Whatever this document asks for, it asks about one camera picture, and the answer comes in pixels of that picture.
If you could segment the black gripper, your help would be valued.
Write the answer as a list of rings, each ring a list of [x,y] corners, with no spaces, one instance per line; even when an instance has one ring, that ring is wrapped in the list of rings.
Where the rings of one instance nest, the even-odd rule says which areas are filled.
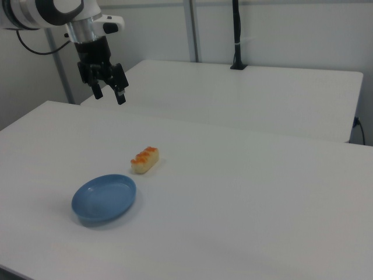
[[[88,43],[75,43],[78,52],[78,69],[83,83],[88,84],[98,100],[103,97],[98,80],[112,85],[117,103],[126,102],[125,89],[129,86],[121,64],[112,65],[111,51],[106,36]]]

